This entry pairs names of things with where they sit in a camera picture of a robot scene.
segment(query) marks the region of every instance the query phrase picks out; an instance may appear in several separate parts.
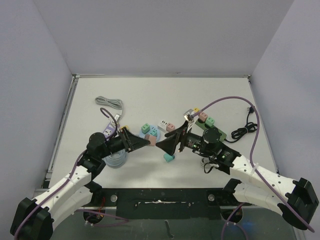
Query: pink block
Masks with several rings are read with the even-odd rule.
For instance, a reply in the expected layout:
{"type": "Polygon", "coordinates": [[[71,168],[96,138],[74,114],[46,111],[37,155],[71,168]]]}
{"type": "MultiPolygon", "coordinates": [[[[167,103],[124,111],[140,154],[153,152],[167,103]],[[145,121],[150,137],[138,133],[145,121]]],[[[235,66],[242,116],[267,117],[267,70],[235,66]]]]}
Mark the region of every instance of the pink block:
{"type": "Polygon", "coordinates": [[[155,136],[152,136],[152,135],[149,135],[149,134],[146,134],[144,136],[144,139],[147,139],[150,141],[150,144],[148,146],[155,146],[156,145],[156,142],[157,142],[157,138],[155,136]]]}
{"type": "Polygon", "coordinates": [[[201,113],[199,114],[199,119],[200,119],[202,122],[205,122],[205,121],[207,120],[207,118],[208,118],[208,115],[205,114],[204,112],[201,112],[201,113]]]}
{"type": "Polygon", "coordinates": [[[168,132],[172,132],[172,131],[175,130],[175,129],[176,129],[176,126],[173,125],[172,123],[168,123],[168,124],[166,125],[166,130],[167,130],[168,132]]]}

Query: black bracket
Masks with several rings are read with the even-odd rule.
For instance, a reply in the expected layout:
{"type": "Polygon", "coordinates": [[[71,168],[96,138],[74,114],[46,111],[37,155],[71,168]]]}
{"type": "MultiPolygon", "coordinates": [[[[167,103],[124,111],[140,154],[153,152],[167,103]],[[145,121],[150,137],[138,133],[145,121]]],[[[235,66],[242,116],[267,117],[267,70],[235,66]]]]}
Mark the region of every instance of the black bracket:
{"type": "MultiPolygon", "coordinates": [[[[309,224],[319,205],[315,190],[308,180],[294,180],[295,188],[287,193],[287,203],[309,224]]],[[[307,227],[282,203],[277,205],[282,211],[282,217],[297,229],[307,230],[307,227]]]]}

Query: coiled black cable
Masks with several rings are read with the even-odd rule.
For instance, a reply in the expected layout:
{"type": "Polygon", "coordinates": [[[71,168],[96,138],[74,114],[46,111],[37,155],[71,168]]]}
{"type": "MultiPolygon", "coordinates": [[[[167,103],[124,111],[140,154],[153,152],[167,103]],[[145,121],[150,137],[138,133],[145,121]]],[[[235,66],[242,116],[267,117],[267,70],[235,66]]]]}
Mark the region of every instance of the coiled black cable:
{"type": "Polygon", "coordinates": [[[254,112],[255,110],[252,107],[250,107],[249,113],[246,116],[246,125],[244,127],[238,128],[237,130],[231,133],[231,138],[235,139],[234,141],[229,141],[225,139],[226,142],[233,144],[235,142],[238,142],[247,133],[254,133],[255,131],[257,131],[258,125],[256,123],[253,123],[252,121],[249,122],[249,116],[254,112]]]}

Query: screw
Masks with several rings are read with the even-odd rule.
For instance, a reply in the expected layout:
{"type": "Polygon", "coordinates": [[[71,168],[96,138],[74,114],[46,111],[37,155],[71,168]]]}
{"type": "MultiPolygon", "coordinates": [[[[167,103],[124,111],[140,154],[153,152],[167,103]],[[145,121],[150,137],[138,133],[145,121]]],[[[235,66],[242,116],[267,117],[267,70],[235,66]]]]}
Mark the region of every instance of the screw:
{"type": "Polygon", "coordinates": [[[215,195],[210,194],[210,195],[208,196],[208,199],[209,199],[210,202],[213,202],[213,201],[215,200],[215,195]]]}
{"type": "Polygon", "coordinates": [[[110,197],[110,200],[111,200],[111,202],[115,203],[115,202],[118,200],[117,195],[112,195],[112,196],[110,197]]]}

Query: teal block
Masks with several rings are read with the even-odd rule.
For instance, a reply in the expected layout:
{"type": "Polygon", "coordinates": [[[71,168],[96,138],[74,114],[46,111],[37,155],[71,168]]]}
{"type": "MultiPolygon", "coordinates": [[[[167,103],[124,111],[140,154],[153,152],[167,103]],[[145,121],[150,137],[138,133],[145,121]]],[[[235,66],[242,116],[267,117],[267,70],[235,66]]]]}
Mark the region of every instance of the teal block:
{"type": "Polygon", "coordinates": [[[158,136],[158,131],[156,129],[153,129],[148,134],[156,137],[158,136]]]}
{"type": "Polygon", "coordinates": [[[167,163],[170,163],[173,159],[176,158],[175,155],[170,156],[168,153],[164,154],[163,157],[167,163]]]}
{"type": "Polygon", "coordinates": [[[141,130],[142,130],[143,134],[146,134],[147,132],[150,131],[150,125],[148,123],[146,123],[145,125],[143,125],[141,127],[141,130]]]}
{"type": "Polygon", "coordinates": [[[208,125],[209,128],[212,128],[214,123],[215,123],[215,120],[210,116],[205,120],[205,124],[208,125]]]}

